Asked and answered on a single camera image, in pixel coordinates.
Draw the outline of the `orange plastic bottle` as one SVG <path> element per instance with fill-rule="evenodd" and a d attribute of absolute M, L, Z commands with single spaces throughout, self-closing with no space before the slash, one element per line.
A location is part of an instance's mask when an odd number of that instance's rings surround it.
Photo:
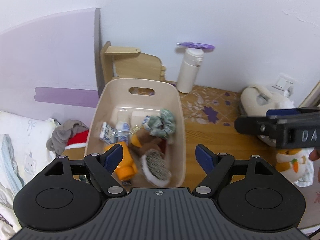
<path fill-rule="evenodd" d="M 115 173 L 123 185 L 132 185 L 132 179 L 138 173 L 138 168 L 127 144 L 124 141 L 119 142 L 119 144 L 123 148 L 123 158 L 115 169 Z"/>

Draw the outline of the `blue white tissue pack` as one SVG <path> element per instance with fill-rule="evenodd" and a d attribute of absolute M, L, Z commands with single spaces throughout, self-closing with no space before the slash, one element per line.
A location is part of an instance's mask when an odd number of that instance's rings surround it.
<path fill-rule="evenodd" d="M 115 144 L 118 142 L 118 131 L 107 122 L 103 122 L 99 139 L 108 145 Z"/>
<path fill-rule="evenodd" d="M 130 126 L 127 121 L 117 121 L 116 130 L 118 135 L 118 141 L 129 144 Z"/>

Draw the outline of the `brown hedgehog plush toy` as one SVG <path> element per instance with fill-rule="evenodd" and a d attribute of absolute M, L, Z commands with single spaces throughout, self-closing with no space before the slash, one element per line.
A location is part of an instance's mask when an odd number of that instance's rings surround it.
<path fill-rule="evenodd" d="M 171 172 L 165 164 L 165 154 L 160 148 L 162 139 L 140 128 L 131 136 L 129 148 L 139 161 L 139 168 L 145 179 L 156 187 L 166 187 Z"/>

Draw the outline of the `green striped scrunchie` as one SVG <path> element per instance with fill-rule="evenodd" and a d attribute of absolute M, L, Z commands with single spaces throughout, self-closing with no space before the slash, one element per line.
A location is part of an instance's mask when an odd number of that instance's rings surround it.
<path fill-rule="evenodd" d="M 176 132 L 176 120 L 173 113 L 167 109 L 161 109 L 158 115 L 147 115 L 142 127 L 149 131 L 151 136 L 168 140 Z"/>

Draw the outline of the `clear plastic packaged pad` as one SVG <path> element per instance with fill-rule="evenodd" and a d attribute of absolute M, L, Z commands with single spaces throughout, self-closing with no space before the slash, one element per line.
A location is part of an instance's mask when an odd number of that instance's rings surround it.
<path fill-rule="evenodd" d="M 117 111 L 117 121 L 127 121 L 130 129 L 135 126 L 140 127 L 146 116 L 157 116 L 160 110 L 144 109 L 144 108 L 119 108 Z"/>

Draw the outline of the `cream fluffy slipper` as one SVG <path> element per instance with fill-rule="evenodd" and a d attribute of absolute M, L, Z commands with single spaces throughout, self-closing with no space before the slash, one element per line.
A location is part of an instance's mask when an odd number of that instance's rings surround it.
<path fill-rule="evenodd" d="M 240 96 L 240 111 L 247 116 L 265 116 L 271 109 L 292 109 L 293 101 L 261 85 L 246 87 Z"/>

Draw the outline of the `red santa hat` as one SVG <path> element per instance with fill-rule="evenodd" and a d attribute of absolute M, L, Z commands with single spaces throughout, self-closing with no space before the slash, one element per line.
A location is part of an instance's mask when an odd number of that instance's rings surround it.
<path fill-rule="evenodd" d="M 65 150 L 74 148 L 85 148 L 87 146 L 89 130 L 77 133 L 75 136 L 69 138 L 65 146 Z"/>

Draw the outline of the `grey cloth on bed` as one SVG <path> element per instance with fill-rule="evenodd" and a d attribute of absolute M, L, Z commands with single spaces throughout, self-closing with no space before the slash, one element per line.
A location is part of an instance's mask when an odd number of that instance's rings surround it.
<path fill-rule="evenodd" d="M 53 130 L 52 136 L 48 139 L 46 147 L 49 151 L 61 155 L 69 139 L 78 133 L 88 131 L 89 127 L 79 120 L 67 120 Z"/>

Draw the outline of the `floral transparent table mat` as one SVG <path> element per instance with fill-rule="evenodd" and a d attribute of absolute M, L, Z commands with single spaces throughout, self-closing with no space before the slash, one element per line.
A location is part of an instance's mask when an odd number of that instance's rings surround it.
<path fill-rule="evenodd" d="M 240 115 L 237 92 L 194 85 L 191 92 L 179 95 L 186 122 L 233 127 Z"/>

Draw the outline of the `beige plastic storage bin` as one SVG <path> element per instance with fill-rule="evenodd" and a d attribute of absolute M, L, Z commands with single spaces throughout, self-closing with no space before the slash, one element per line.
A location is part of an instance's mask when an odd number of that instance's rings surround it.
<path fill-rule="evenodd" d="M 180 95 L 166 82 L 146 79 L 114 79 L 104 88 L 90 126 L 85 155 L 104 152 L 105 143 L 99 135 L 104 122 L 115 127 L 118 113 L 126 110 L 131 128 L 142 124 L 149 115 L 158 115 L 161 109 L 171 111 L 176 120 L 176 132 L 167 142 L 165 163 L 171 172 L 168 187 L 180 187 L 185 179 L 185 127 Z"/>

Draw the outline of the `white patterned bedding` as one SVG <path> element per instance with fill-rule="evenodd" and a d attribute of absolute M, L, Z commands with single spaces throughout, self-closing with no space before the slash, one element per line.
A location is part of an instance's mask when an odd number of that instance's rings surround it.
<path fill-rule="evenodd" d="M 1 239 L 21 226 L 13 209 L 16 194 L 53 159 L 46 148 L 56 123 L 1 112 Z"/>

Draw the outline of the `white thermos bottle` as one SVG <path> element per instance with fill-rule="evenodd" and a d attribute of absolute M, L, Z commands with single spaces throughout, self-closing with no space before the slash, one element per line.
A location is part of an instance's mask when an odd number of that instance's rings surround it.
<path fill-rule="evenodd" d="M 203 57 L 202 49 L 187 48 L 185 50 L 176 83 L 179 92 L 187 94 L 192 91 Z"/>

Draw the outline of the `wooden phone stand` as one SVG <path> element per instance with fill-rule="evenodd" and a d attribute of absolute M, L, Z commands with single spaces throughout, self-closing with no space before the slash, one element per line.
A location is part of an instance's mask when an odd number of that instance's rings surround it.
<path fill-rule="evenodd" d="M 100 51 L 104 82 L 116 78 L 165 81 L 166 68 L 161 60 L 135 47 L 116 47 L 106 42 Z"/>

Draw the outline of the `white lilac board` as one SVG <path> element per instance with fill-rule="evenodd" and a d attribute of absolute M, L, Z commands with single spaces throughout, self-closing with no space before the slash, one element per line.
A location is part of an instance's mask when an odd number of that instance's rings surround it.
<path fill-rule="evenodd" d="M 100 11 L 41 17 L 1 33 L 1 110 L 90 124 L 100 82 Z"/>

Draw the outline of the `white wall socket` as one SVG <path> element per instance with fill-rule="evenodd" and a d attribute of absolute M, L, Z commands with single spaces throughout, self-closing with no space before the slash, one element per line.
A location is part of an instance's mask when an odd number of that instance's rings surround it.
<path fill-rule="evenodd" d="M 280 73 L 271 87 L 275 91 L 278 91 L 279 93 L 290 97 L 297 85 L 298 81 L 296 79 L 287 74 Z"/>

